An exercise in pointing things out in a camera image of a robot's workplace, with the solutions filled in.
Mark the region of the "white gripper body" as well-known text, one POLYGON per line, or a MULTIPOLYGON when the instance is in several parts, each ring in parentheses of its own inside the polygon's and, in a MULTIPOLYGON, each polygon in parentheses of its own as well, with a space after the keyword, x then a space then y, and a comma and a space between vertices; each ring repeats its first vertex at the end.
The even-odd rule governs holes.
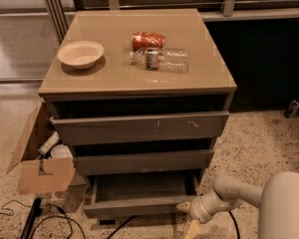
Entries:
POLYGON ((229 211, 232 206, 232 199, 221 198, 214 190, 210 190, 190 202, 188 214, 199 223, 206 224, 216 213, 229 211))

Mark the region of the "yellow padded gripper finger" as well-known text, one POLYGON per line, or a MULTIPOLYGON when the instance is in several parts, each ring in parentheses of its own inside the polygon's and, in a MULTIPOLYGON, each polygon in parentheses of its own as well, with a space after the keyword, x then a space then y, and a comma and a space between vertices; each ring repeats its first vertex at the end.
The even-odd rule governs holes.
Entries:
POLYGON ((180 212, 184 212, 188 215, 187 222, 184 228, 184 232, 180 239, 194 239, 200 231, 200 223, 193 212, 190 202, 183 202, 176 205, 176 208, 180 212))

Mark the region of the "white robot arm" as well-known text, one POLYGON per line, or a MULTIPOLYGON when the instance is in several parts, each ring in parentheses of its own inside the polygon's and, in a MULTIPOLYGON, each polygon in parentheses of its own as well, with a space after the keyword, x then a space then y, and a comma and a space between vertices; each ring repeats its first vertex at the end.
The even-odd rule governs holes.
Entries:
POLYGON ((231 211, 243 202, 259 209, 257 239, 299 239, 299 173, 291 171, 271 176, 263 187, 216 176, 207 193, 176 205, 188 214, 182 238, 194 239, 216 213, 231 211))

